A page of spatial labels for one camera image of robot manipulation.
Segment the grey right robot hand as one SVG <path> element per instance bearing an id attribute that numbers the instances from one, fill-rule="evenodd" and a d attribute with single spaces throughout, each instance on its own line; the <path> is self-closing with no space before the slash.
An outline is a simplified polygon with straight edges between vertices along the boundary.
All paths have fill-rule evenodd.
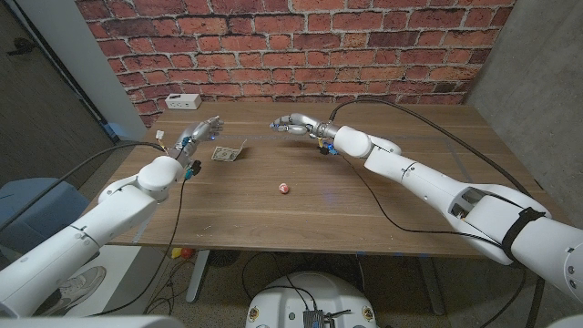
<path id="1" fill-rule="evenodd" d="M 270 128 L 276 132 L 309 135 L 311 138 L 334 138 L 337 133 L 337 129 L 329 122 L 320 121 L 299 113 L 292 113 L 275 119 L 270 123 Z"/>

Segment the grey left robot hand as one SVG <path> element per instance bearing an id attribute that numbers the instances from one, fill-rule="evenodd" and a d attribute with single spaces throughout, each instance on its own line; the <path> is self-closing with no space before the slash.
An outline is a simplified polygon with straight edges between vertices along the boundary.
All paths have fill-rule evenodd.
<path id="1" fill-rule="evenodd" d="M 219 116 L 191 124 L 179 136 L 169 155 L 175 159 L 181 156 L 191 157 L 201 142 L 211 141 L 220 134 L 223 124 Z"/>

